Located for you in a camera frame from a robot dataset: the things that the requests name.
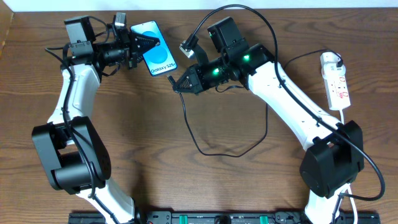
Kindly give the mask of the blue Galaxy smartphone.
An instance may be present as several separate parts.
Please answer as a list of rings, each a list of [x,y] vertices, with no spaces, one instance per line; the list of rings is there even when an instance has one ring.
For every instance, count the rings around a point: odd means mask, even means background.
[[[144,54],[144,61],[153,77],[157,77],[177,69],[177,63],[156,21],[136,24],[131,26],[130,29],[138,34],[156,37],[160,40],[160,44],[158,46]]]

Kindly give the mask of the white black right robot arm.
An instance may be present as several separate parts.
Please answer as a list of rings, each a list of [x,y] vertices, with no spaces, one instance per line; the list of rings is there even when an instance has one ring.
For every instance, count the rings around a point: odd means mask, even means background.
[[[305,150],[300,175],[310,190],[305,216],[312,223],[333,223],[341,199],[364,167],[363,133],[354,122],[341,123],[317,106],[284,72],[276,54],[262,44],[249,45],[231,17],[208,28],[220,54],[207,57],[195,34],[180,50],[196,63],[174,83],[177,93],[199,94],[230,80],[269,105]]]

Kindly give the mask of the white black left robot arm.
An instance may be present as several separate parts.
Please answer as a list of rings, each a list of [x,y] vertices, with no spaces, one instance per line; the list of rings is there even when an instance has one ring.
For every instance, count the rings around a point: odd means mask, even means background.
[[[60,62],[63,84],[54,112],[32,130],[32,141],[49,184],[95,208],[91,213],[71,213],[70,223],[147,223],[145,213],[112,178],[109,153],[91,115],[105,68],[113,72],[122,66],[135,68],[160,41],[130,31],[123,12],[105,24],[104,40],[99,41],[91,20],[91,16],[66,19],[69,41],[46,48]]]

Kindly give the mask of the white charger plug adapter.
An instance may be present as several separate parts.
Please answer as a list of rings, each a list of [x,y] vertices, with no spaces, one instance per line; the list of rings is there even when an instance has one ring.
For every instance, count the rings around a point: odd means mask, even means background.
[[[341,58],[340,54],[332,51],[323,52],[320,56],[320,61],[322,67],[327,63],[334,63],[337,68],[343,66],[343,59]]]

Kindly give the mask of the white power strip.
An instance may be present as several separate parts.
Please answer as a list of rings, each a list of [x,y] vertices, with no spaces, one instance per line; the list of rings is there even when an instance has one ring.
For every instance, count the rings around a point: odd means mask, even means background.
[[[345,66],[322,68],[322,77],[330,110],[339,111],[351,105],[345,74]]]

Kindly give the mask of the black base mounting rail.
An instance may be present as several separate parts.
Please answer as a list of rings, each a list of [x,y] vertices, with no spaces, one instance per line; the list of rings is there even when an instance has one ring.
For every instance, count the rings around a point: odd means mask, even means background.
[[[303,212],[274,212],[274,213],[172,213],[166,211],[148,212],[147,224],[303,224],[311,223]],[[100,213],[70,213],[67,223],[106,223]],[[354,223],[353,213],[340,212],[336,218],[337,224]],[[359,224],[380,224],[377,213],[359,213]]]

